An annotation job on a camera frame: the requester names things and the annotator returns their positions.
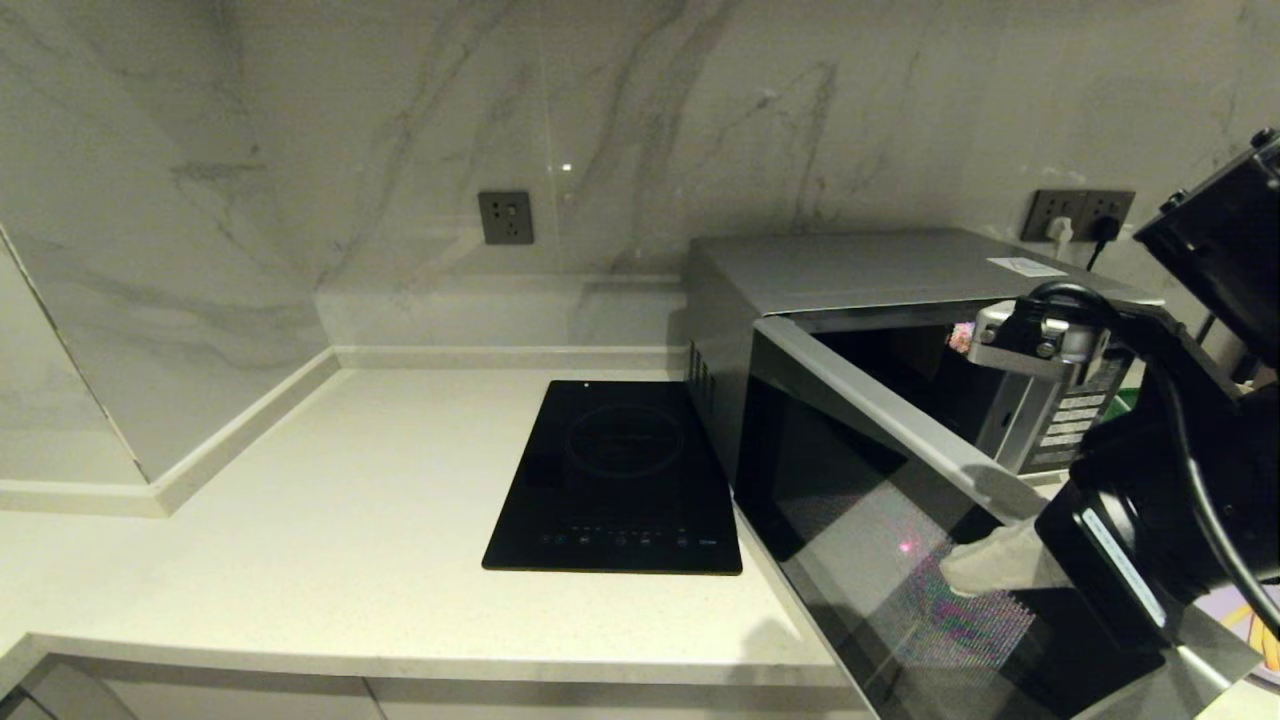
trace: black glass cooktop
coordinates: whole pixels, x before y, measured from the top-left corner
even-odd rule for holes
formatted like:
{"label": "black glass cooktop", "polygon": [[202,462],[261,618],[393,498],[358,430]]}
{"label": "black glass cooktop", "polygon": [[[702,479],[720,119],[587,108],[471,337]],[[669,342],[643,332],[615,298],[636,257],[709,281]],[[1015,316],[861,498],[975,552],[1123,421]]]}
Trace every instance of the black glass cooktop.
{"label": "black glass cooktop", "polygon": [[728,483],[684,383],[553,382],[483,565],[741,573]]}

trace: wall outlet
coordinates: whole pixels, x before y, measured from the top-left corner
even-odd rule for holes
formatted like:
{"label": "wall outlet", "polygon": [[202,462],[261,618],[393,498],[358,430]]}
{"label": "wall outlet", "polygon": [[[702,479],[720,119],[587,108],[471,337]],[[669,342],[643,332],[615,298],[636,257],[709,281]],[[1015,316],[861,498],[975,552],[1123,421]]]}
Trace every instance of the wall outlet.
{"label": "wall outlet", "polygon": [[1073,242],[1110,242],[1120,233],[1130,205],[1133,192],[1128,190],[1039,190],[1019,237],[1048,242],[1053,218],[1070,218]]}
{"label": "wall outlet", "polygon": [[485,245],[532,245],[534,214],[527,192],[481,192],[480,224]]}

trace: microwave door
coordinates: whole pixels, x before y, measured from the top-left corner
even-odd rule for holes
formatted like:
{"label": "microwave door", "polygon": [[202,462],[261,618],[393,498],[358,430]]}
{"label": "microwave door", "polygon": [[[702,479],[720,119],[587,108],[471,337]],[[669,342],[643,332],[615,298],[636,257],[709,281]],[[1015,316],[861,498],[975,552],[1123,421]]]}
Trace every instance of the microwave door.
{"label": "microwave door", "polygon": [[1224,689],[1117,652],[1073,588],[951,593],[942,557],[1046,501],[783,316],[754,323],[735,500],[882,719],[1193,717]]}

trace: kitchen countertop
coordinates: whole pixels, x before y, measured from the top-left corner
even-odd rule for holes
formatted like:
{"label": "kitchen countertop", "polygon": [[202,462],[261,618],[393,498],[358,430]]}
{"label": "kitchen countertop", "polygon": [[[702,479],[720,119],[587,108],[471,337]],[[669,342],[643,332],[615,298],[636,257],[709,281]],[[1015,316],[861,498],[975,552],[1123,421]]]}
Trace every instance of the kitchen countertop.
{"label": "kitchen countertop", "polygon": [[385,678],[844,682],[759,546],[739,577],[486,571],[547,383],[340,370],[173,518],[0,512],[0,684],[49,652]]}

